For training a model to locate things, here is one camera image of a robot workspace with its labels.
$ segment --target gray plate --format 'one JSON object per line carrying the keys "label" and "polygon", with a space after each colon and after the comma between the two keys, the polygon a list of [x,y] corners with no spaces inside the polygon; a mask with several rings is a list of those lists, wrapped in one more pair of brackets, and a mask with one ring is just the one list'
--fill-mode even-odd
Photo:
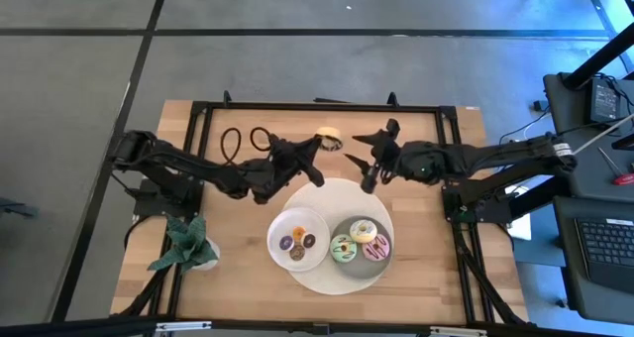
{"label": "gray plate", "polygon": [[352,226],[353,223],[355,223],[356,221],[360,219],[367,219],[372,221],[376,225],[376,229],[378,233],[382,234],[385,238],[387,238],[387,241],[389,242],[389,255],[387,256],[387,258],[383,259],[380,262],[373,262],[369,260],[368,258],[366,258],[366,256],[364,255],[364,252],[361,249],[361,244],[357,243],[357,255],[355,256],[354,259],[352,259],[351,261],[347,263],[339,263],[337,261],[335,261],[335,263],[337,263],[337,266],[339,267],[339,269],[341,269],[342,272],[344,272],[344,274],[346,274],[347,276],[351,278],[355,278],[355,279],[376,278],[380,276],[385,271],[385,269],[387,269],[389,262],[392,260],[392,238],[389,236],[389,233],[387,233],[387,230],[385,230],[385,228],[380,223],[378,223],[375,219],[365,217],[365,216],[350,217],[344,220],[343,222],[339,223],[337,228],[335,228],[335,230],[333,231],[333,234],[330,237],[330,239],[332,241],[332,239],[336,235],[339,235],[339,234],[350,235],[350,226]]}

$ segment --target plant pot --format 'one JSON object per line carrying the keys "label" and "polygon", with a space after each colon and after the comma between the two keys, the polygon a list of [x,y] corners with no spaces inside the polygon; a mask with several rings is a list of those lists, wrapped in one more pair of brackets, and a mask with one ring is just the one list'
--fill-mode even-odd
{"label": "plant pot", "polygon": [[206,237],[206,239],[207,239],[207,242],[209,242],[209,245],[211,245],[211,250],[213,250],[214,253],[216,253],[217,259],[211,260],[201,265],[197,265],[192,268],[194,270],[201,271],[201,272],[211,270],[213,267],[216,266],[216,264],[218,264],[218,261],[220,260],[220,247],[218,247],[216,243],[214,243],[211,239],[209,239],[209,237]]}

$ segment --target gray floor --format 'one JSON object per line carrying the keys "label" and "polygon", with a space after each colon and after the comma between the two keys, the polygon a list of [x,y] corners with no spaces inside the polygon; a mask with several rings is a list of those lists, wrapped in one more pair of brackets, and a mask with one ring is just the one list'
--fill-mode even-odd
{"label": "gray floor", "polygon": [[[619,11],[618,0],[601,1],[611,17],[618,15],[615,26],[631,22]],[[153,3],[0,0],[0,27],[140,28]],[[601,23],[588,0],[166,0],[158,26],[544,30],[600,29]],[[153,130],[166,99],[217,100],[225,89],[235,100],[320,96],[363,103],[382,103],[395,91],[402,103],[481,107],[494,142],[537,116],[528,106],[543,98],[544,74],[576,68],[603,44],[583,39],[156,38],[127,127]],[[139,45],[138,38],[0,37],[0,196],[42,210],[37,220],[0,219],[0,325],[41,322],[47,316]],[[604,71],[625,74],[620,61]],[[552,130],[549,119],[527,136],[545,130]],[[132,206],[118,186],[108,187],[70,318],[108,314]],[[634,333],[631,327],[585,321],[555,308],[553,296],[564,294],[559,272],[519,268],[531,320],[540,326]]]}

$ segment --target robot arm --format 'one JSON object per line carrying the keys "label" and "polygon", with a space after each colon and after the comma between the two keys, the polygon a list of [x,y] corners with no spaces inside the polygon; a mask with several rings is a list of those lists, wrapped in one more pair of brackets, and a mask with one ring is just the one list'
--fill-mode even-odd
{"label": "robot arm", "polygon": [[186,199],[191,181],[196,178],[213,183],[235,199],[244,198],[250,190],[256,203],[265,204],[302,171],[315,185],[324,184],[323,175],[313,166],[321,140],[315,136],[291,143],[268,134],[266,158],[220,165],[177,149],[150,132],[130,131],[120,140],[111,159],[114,169],[141,172],[160,187],[162,195],[175,201]]}
{"label": "robot arm", "polygon": [[[570,146],[551,134],[483,148],[423,141],[399,147],[399,130],[398,122],[390,119],[386,130],[354,137],[372,146],[374,158],[370,165],[346,155],[362,171],[362,190],[372,193],[378,178],[383,184],[397,176],[429,185],[445,180],[443,203],[451,221],[508,223],[516,216],[508,204],[514,195],[506,195],[505,187],[538,174],[567,175],[577,166]],[[506,166],[485,179],[469,179],[480,169]]]}

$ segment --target wooden table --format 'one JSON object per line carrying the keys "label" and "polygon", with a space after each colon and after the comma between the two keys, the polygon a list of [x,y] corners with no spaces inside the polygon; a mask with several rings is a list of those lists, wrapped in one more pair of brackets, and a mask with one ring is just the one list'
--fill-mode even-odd
{"label": "wooden table", "polygon": [[[166,101],[157,135],[182,147],[191,101]],[[485,144],[479,109],[459,107],[463,142]],[[343,153],[370,159],[370,147],[352,140],[353,135],[370,134],[384,128],[388,118],[398,120],[398,143],[413,140],[438,142],[435,119],[430,114],[276,111],[216,109],[213,112],[206,159],[224,160],[220,135],[229,127],[243,133],[243,144],[235,161],[262,157],[249,143],[255,126],[278,136],[301,141],[321,126],[339,128]],[[447,136],[451,131],[447,126]],[[194,143],[198,142],[199,133]],[[228,153],[235,142],[227,140]],[[319,152],[315,166],[325,177],[343,177],[360,182],[361,173],[342,152]],[[389,269],[371,287],[362,291],[330,296],[300,285],[277,266],[266,249],[266,230],[290,195],[307,182],[303,174],[281,190],[267,205],[256,205],[251,196],[234,200],[207,183],[203,213],[207,234],[221,249],[219,264],[209,272],[191,271],[183,277],[177,316],[201,319],[330,321],[365,323],[465,323],[456,254],[451,227],[446,223],[440,184],[425,186],[396,178],[390,185],[379,184],[375,194],[387,208],[394,225],[394,258]],[[130,237],[111,311],[126,308],[142,290],[153,272],[148,264],[159,257],[165,219],[152,217]],[[494,225],[479,225],[486,273],[500,295],[516,314],[526,318],[524,299],[508,237]],[[166,312],[171,276],[163,286],[160,313]],[[477,283],[472,292],[476,316],[482,319]]]}

